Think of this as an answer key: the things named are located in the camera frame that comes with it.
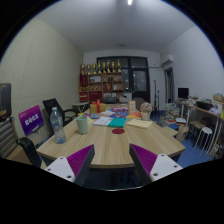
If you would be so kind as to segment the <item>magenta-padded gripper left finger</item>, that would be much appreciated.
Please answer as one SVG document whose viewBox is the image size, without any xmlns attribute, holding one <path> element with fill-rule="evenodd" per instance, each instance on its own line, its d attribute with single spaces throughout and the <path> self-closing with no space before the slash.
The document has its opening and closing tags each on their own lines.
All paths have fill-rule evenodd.
<svg viewBox="0 0 224 224">
<path fill-rule="evenodd" d="M 46 171 L 83 186 L 94 155 L 94 145 L 89 145 L 69 157 L 58 157 Z"/>
</svg>

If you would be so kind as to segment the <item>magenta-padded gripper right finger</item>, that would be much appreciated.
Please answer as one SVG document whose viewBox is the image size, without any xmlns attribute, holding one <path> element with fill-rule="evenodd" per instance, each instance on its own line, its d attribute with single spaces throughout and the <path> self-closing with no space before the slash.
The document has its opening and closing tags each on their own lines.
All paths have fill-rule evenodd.
<svg viewBox="0 0 224 224">
<path fill-rule="evenodd" d="M 147 185 L 182 169 L 180 165 L 166 154 L 156 155 L 135 144 L 130 145 L 129 154 L 134 161 L 143 185 Z"/>
</svg>

